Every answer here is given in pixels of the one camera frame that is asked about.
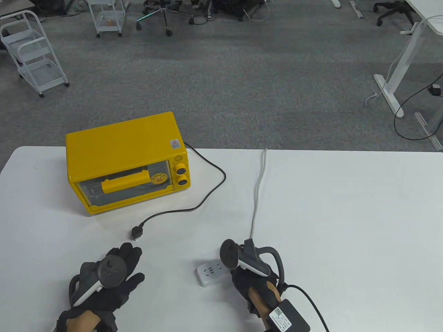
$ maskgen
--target metal cart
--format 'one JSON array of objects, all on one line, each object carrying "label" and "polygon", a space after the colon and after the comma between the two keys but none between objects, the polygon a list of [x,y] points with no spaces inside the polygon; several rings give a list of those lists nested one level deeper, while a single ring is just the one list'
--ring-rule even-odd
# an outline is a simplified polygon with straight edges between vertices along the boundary
[{"label": "metal cart", "polygon": [[[34,17],[41,33],[31,27],[25,14]],[[24,10],[2,16],[0,20],[10,17],[21,17],[21,19],[3,24],[0,27],[0,39],[14,60],[19,76],[24,78],[39,93],[40,98],[44,97],[43,91],[59,84],[64,83],[68,87],[68,79],[55,56],[52,45],[37,15],[29,10]],[[27,26],[26,30],[3,37],[2,31],[5,28],[23,24]],[[54,61],[46,57],[48,54],[52,55]]]},{"label": "metal cart", "polygon": [[[94,21],[97,38],[100,38],[100,32],[102,31],[118,31],[118,36],[121,37],[124,20],[126,19],[126,6],[123,0],[88,0],[88,5],[92,20]],[[100,6],[100,12],[97,17],[93,12],[93,5]]]}]

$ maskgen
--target yellow toaster oven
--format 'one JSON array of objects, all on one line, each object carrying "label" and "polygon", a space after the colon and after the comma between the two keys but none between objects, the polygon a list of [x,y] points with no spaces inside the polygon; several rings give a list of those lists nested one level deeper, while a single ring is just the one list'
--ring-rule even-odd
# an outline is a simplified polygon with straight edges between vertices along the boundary
[{"label": "yellow toaster oven", "polygon": [[91,214],[190,187],[172,112],[66,135],[68,181]]}]

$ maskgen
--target black glove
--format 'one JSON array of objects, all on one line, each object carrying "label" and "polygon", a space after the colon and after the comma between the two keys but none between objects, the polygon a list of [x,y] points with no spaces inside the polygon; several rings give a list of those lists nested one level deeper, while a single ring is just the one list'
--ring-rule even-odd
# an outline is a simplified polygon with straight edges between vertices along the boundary
[{"label": "black glove", "polygon": [[[97,331],[116,332],[117,326],[115,324],[115,316],[113,315],[113,312],[126,303],[129,299],[129,294],[144,280],[143,273],[137,273],[126,280],[126,278],[134,272],[141,254],[141,249],[138,247],[133,248],[132,244],[129,242],[123,243],[120,249],[112,248],[106,256],[118,255],[124,260],[127,270],[124,281],[115,288],[103,288],[99,292],[94,292],[79,306],[72,307],[70,310],[62,312],[57,321],[56,331],[65,332],[66,321],[68,319],[76,318],[82,315],[85,311],[90,310],[101,319],[101,322],[96,327]],[[69,290],[70,295],[74,290],[75,282],[71,282]]]},{"label": "black glove", "polygon": [[249,298],[250,288],[257,291],[270,309],[274,309],[279,305],[275,293],[270,290],[267,285],[267,282],[271,282],[274,286],[277,286],[278,275],[276,275],[272,270],[269,277],[261,277],[254,272],[237,267],[231,271],[231,275],[234,287],[248,302],[248,309],[250,313],[254,313],[260,317],[256,307]]},{"label": "black glove", "polygon": [[91,310],[92,312],[94,312],[94,310],[100,310],[113,313],[125,304],[129,299],[129,293],[144,280],[144,274],[140,272],[126,280],[126,278],[134,272],[141,254],[141,249],[138,247],[133,248],[129,242],[123,243],[120,249],[112,248],[106,256],[118,255],[124,260],[127,269],[126,277],[124,278],[125,281],[115,288],[103,288],[100,292],[94,292],[94,294],[77,308],[84,309],[85,311]]}]

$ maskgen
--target skin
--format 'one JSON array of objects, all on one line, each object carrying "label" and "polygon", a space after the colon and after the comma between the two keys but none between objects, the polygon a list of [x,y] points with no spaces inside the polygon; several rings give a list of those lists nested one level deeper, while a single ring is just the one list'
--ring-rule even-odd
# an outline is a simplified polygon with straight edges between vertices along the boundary
[{"label": "skin", "polygon": [[[267,284],[268,288],[275,293],[278,302],[281,302],[280,295],[274,285],[270,282]],[[260,313],[264,326],[268,330],[270,327],[266,323],[266,319],[272,311],[271,308],[266,305],[266,303],[261,299],[260,295],[258,295],[257,291],[253,288],[249,289],[249,298]],[[70,319],[68,321],[66,325],[67,332],[92,332],[99,322],[100,318],[98,316],[94,315],[91,311],[85,311],[79,317]]]}]

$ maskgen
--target label sticker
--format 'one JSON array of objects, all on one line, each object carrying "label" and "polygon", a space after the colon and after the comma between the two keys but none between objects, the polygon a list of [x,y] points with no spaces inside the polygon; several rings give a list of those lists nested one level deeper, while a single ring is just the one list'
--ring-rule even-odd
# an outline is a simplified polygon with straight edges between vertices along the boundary
[{"label": "label sticker", "polygon": [[174,150],[182,147],[182,145],[180,144],[179,139],[172,139],[171,140],[171,146],[172,146],[172,148]]},{"label": "label sticker", "polygon": [[155,185],[161,185],[167,180],[166,173],[157,173],[151,176],[151,182]]},{"label": "label sticker", "polygon": [[287,329],[292,326],[291,321],[286,317],[280,308],[275,308],[273,311],[271,311],[269,318],[272,319],[280,332],[286,332]]}]

